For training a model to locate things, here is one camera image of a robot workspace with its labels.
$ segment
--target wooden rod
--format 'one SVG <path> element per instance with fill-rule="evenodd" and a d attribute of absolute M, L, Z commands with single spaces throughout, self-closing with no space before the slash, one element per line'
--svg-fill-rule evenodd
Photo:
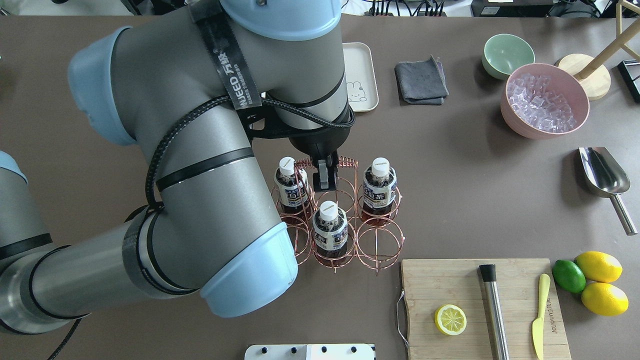
<path fill-rule="evenodd" d="M 616 38 L 622 34 L 622 5 L 616 4 Z"/>
<path fill-rule="evenodd" d="M 618 4 L 622 4 L 622 6 L 624 6 L 625 8 L 640 14 L 640 6 L 638 6 L 638 5 L 632 4 L 632 3 L 630 3 L 630 2 L 628 2 L 626 0 L 622 0 Z"/>
<path fill-rule="evenodd" d="M 633 22 L 625 31 L 622 32 L 615 40 L 611 42 L 611 44 L 607 45 L 598 56 L 596 56 L 587 66 L 584 67 L 579 73 L 575 75 L 575 78 L 578 80 L 586 79 L 591 75 L 597 68 L 599 68 L 605 61 L 607 61 L 613 54 L 620 49 L 623 44 L 626 44 L 629 40 L 631 40 L 636 34 L 640 32 L 640 19 L 637 19 Z"/>
<path fill-rule="evenodd" d="M 635 52 L 633 49 L 631 49 L 629 46 L 627 46 L 626 44 L 622 45 L 622 49 L 624 51 L 627 52 L 627 54 L 633 56 L 637 61 L 640 61 L 640 54 L 638 54 L 637 52 Z"/>

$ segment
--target gray cloth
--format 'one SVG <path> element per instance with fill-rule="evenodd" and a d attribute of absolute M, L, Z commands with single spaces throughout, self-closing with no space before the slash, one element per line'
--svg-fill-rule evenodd
<path fill-rule="evenodd" d="M 449 95 L 442 64 L 433 56 L 426 61 L 396 65 L 396 79 L 404 101 L 414 105 L 442 105 Z"/>

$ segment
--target beige tray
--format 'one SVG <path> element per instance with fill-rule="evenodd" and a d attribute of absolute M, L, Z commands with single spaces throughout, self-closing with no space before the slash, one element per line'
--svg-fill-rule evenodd
<path fill-rule="evenodd" d="M 361 42 L 342 45 L 349 105 L 355 112 L 371 111 L 378 105 L 378 87 L 371 50 Z"/>

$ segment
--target green bowl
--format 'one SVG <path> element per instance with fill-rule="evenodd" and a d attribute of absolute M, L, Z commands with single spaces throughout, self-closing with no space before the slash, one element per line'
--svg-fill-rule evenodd
<path fill-rule="evenodd" d="M 506 80 L 515 69 L 534 62 L 531 46 L 515 35 L 494 35 L 484 44 L 482 65 L 496 79 Z"/>

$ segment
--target lemon slice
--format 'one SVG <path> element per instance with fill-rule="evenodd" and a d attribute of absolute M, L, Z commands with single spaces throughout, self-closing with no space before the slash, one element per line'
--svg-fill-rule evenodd
<path fill-rule="evenodd" d="M 446 304 L 436 311 L 435 323 L 443 334 L 460 335 L 467 328 L 467 317 L 458 306 Z"/>

